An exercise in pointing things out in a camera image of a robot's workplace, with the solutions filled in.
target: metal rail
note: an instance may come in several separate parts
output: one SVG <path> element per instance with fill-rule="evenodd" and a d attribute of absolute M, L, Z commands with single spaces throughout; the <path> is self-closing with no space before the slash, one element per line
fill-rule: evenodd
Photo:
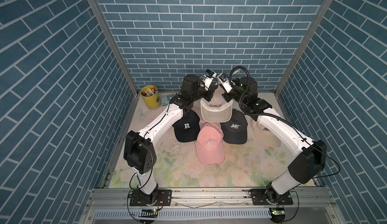
<path fill-rule="evenodd" d="M 250 187 L 246 188 L 167 188 L 172 190 L 171 206 L 164 208 L 184 208 L 181 204 L 197 207 L 213 202 L 225 202 L 234 205 L 222 203 L 224 208 L 257 207 L 248 194 Z M 294 189 L 298 193 L 300 207 L 335 207 L 327 187 L 297 187 Z M 127 208 L 126 200 L 129 189 L 94 189 L 91 193 L 86 209 L 120 209 Z M 291 193 L 293 205 L 297 207 L 297 197 Z M 262 207 L 274 207 L 275 205 L 264 205 Z"/>

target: cable tray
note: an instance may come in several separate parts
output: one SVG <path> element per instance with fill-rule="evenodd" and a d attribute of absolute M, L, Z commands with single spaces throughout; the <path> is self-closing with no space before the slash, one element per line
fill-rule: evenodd
<path fill-rule="evenodd" d="M 147 217 L 153 215 L 149 212 L 143 212 L 141 209 L 131 209 L 130 212 L 135 218 L 141 220 L 158 220 L 158 221 L 185 221 L 185 220 L 201 220 L 201 219 L 257 219 L 271 218 L 269 208 L 173 208 L 161 210 L 158 212 L 157 218 Z M 111 210 L 96 210 L 94 219 L 131 219 L 128 210 L 111 209 Z"/>

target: calculator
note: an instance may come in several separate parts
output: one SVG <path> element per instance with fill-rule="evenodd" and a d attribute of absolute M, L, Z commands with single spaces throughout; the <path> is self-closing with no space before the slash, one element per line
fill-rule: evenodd
<path fill-rule="evenodd" d="M 176 93 L 171 95 L 164 95 L 161 97 L 161 105 L 166 106 L 169 104 L 169 101 L 176 95 Z"/>

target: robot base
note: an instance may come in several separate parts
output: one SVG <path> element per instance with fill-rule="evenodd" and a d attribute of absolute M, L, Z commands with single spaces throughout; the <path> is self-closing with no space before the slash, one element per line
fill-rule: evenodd
<path fill-rule="evenodd" d="M 249 195 L 251 195 L 254 205 L 292 205 L 293 200 L 289 192 L 284 193 L 280 198 L 278 198 L 277 203 L 270 203 L 267 200 L 266 189 L 250 189 Z"/>
<path fill-rule="evenodd" d="M 154 197 L 154 204 L 152 205 L 151 203 L 151 198 L 152 196 Z M 134 190 L 132 194 L 132 198 L 130 199 L 130 206 L 157 206 L 157 201 L 156 198 L 158 196 L 161 196 L 162 199 L 164 200 L 163 205 L 164 206 L 170 206 L 171 205 L 171 197 L 172 197 L 172 190 L 170 189 L 158 189 L 156 188 L 154 193 L 151 193 L 150 195 L 144 194 L 141 190 Z"/>

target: black cable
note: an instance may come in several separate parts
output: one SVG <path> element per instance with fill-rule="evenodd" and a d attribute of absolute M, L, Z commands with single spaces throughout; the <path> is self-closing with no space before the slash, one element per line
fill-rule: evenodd
<path fill-rule="evenodd" d="M 166 116 L 166 114 L 167 114 L 167 112 L 168 112 L 168 110 L 169 110 L 169 105 L 170 105 L 170 104 L 168 104 L 167 111 L 166 111 L 166 113 L 162 116 L 161 120 L 160 120 L 158 123 L 156 123 L 154 126 L 152 126 L 149 130 L 147 130 L 147 132 L 144 134 L 144 139 L 145 139 L 145 140 L 146 140 L 145 136 L 149 133 L 149 131 L 152 130 L 155 126 L 157 126 L 157 125 L 162 121 L 162 119 L 164 119 L 164 117 Z M 151 168 L 151 174 L 149 175 L 148 180 L 147 180 L 147 181 L 145 182 L 145 184 L 143 184 L 140 188 L 132 188 L 132 187 L 130 186 L 130 184 L 131 184 L 131 182 L 132 182 L 133 176 L 136 174 L 136 173 L 134 173 L 133 176 L 132 176 L 132 178 L 130 179 L 130 182 L 129 182 L 130 189 L 133 189 L 133 190 L 140 190 L 140 189 L 142 189 L 144 186 L 146 186 L 146 184 L 147 184 L 147 183 L 149 182 L 149 180 L 151 179 L 152 172 L 153 172 L 153 155 L 152 155 L 151 150 L 149 150 L 149 152 L 150 152 L 151 157 L 152 157 L 152 168 Z"/>
<path fill-rule="evenodd" d="M 296 195 L 297 195 L 297 210 L 296 210 L 296 213 L 294 213 L 294 216 L 293 216 L 292 218 L 290 218 L 289 220 L 283 221 L 283 222 L 287 222 L 287 221 L 293 220 L 293 218 L 295 218 L 296 215 L 297 215 L 298 208 L 300 207 L 300 200 L 298 199 L 298 194 L 297 194 L 297 192 L 295 192 L 295 191 L 290 191 L 290 192 L 294 192 L 294 193 L 296 193 Z"/>
<path fill-rule="evenodd" d="M 199 82 L 201 82 L 202 85 L 208 89 L 208 87 L 207 87 L 206 84 L 203 82 L 203 80 L 199 79 Z"/>
<path fill-rule="evenodd" d="M 244 95 L 246 93 L 246 91 L 248 90 L 249 86 L 250 86 L 250 74 L 249 72 L 247 71 L 247 69 L 243 66 L 236 66 L 234 67 L 231 72 L 230 72 L 230 76 L 228 78 L 228 81 L 229 83 L 231 84 L 231 77 L 233 75 L 233 73 L 237 70 L 237 69 L 242 69 L 245 73 L 246 73 L 246 77 L 247 77 L 247 86 L 246 88 L 244 89 L 243 93 L 241 94 L 241 96 L 239 97 L 239 108 L 242 110 L 242 112 L 245 114 L 245 115 L 249 115 L 249 116 L 260 116 L 260 115 L 263 115 L 263 116 L 269 116 L 269 117 L 273 117 L 275 118 L 276 120 L 279 120 L 279 121 L 282 121 L 283 123 L 289 125 L 290 127 L 292 127 L 296 132 L 297 134 L 301 137 L 302 141 L 305 141 L 309 146 L 313 147 L 314 149 L 316 149 L 317 151 L 319 151 L 320 153 L 324 154 L 327 158 L 331 159 L 336 165 L 337 167 L 339 168 L 339 170 L 336 172 L 336 173 L 333 173 L 333 174 L 328 174 L 328 175 L 324 175 L 324 176 L 318 176 L 318 177 L 314 177 L 312 179 L 317 179 L 317 178 L 323 178 L 323 177 L 329 177 L 329 176 L 333 176 L 335 174 L 338 174 L 341 170 L 340 168 L 340 165 L 334 160 L 332 159 L 330 156 L 328 156 L 327 154 L 323 153 L 322 151 L 320 151 L 319 149 L 315 148 L 314 146 L 312 146 L 311 144 L 309 144 L 307 142 L 307 140 L 305 138 L 303 138 L 301 136 L 301 134 L 298 132 L 298 130 L 296 128 L 294 128 L 293 124 L 291 124 L 289 121 L 283 119 L 282 117 L 279 117 L 278 115 L 273 115 L 273 114 L 270 114 L 270 113 L 256 113 L 256 114 L 252 114 L 252 113 L 249 113 L 247 111 L 245 111 L 243 108 L 242 108 L 242 99 L 244 98 Z"/>
<path fill-rule="evenodd" d="M 216 77 L 212 77 L 212 78 L 214 78 L 216 80 L 216 88 L 214 89 L 214 91 L 215 91 L 219 87 L 219 81 Z"/>
<path fill-rule="evenodd" d="M 142 223 L 142 222 L 140 221 L 140 219 L 136 219 L 136 218 L 132 215 L 132 213 L 129 211 L 129 203 L 128 203 L 129 195 L 130 195 L 130 191 L 129 191 L 129 193 L 128 193 L 128 197 L 126 198 L 126 208 L 128 209 L 129 215 L 133 218 L 133 220 L 135 220 L 135 221 L 137 221 L 137 222 L 139 222 L 139 223 L 141 223 L 141 224 L 144 224 L 145 222 Z"/>
<path fill-rule="evenodd" d="M 158 196 L 157 198 L 159 197 L 161 197 L 162 203 L 161 203 L 161 208 L 160 209 L 157 208 L 157 211 L 162 210 L 162 208 L 164 207 L 164 198 L 162 196 Z"/>
<path fill-rule="evenodd" d="M 327 154 L 323 153 L 322 151 L 320 151 L 319 149 L 315 148 L 314 146 L 312 146 L 310 143 L 308 143 L 308 141 L 306 140 L 306 138 L 303 138 L 301 136 L 301 134 L 298 132 L 298 130 L 296 128 L 294 128 L 294 126 L 292 126 L 292 128 L 297 132 L 297 134 L 302 138 L 302 141 L 306 142 L 309 146 L 313 147 L 314 149 L 316 149 L 317 151 L 319 151 L 320 153 L 324 154 L 327 158 L 331 159 L 336 165 L 337 167 L 339 168 L 339 170 L 336 172 L 336 173 L 333 173 L 333 174 L 328 174 L 328 175 L 323 175 L 323 176 L 317 176 L 317 177 L 313 177 L 312 179 L 318 179 L 318 178 L 324 178 L 324 177 L 329 177 L 329 176 L 333 176 L 335 174 L 338 174 L 340 173 L 341 171 L 341 167 L 340 165 L 333 159 L 331 158 L 330 156 L 328 156 Z"/>
<path fill-rule="evenodd" d="M 157 125 L 162 121 L 162 119 L 164 119 L 165 116 L 166 116 L 166 114 L 163 115 L 163 117 L 161 118 L 161 120 L 160 120 L 157 124 L 155 124 L 155 125 L 152 126 L 149 130 L 147 130 L 147 132 L 144 134 L 144 139 L 146 139 L 145 136 L 148 134 L 148 132 L 149 132 L 150 130 L 152 130 L 155 126 L 157 126 Z M 149 180 L 151 179 L 152 171 L 153 171 L 153 155 L 152 155 L 152 152 L 151 152 L 150 150 L 149 150 L 149 152 L 150 152 L 150 154 L 151 154 L 151 156 L 152 156 L 152 168 L 151 168 L 151 174 L 149 175 L 149 178 L 148 178 L 148 180 L 145 182 L 145 184 L 143 184 L 140 188 L 132 188 L 132 185 L 131 185 L 132 179 L 133 179 L 133 177 L 136 175 L 136 173 L 134 173 L 133 176 L 130 178 L 130 181 L 129 181 L 130 191 L 133 191 L 133 190 L 140 190 L 141 188 L 143 188 L 144 186 L 146 186 L 146 184 L 147 184 L 147 183 L 149 182 Z M 126 204 L 127 204 L 127 209 L 128 209 L 129 215 L 130 215 L 135 221 L 138 221 L 139 223 L 142 223 L 140 220 L 137 220 L 136 218 L 134 218 L 133 215 L 132 215 L 132 213 L 129 211 L 129 207 L 128 207 L 128 199 L 129 199 L 130 191 L 129 191 L 128 196 L 127 196 L 127 198 L 126 198 Z"/>

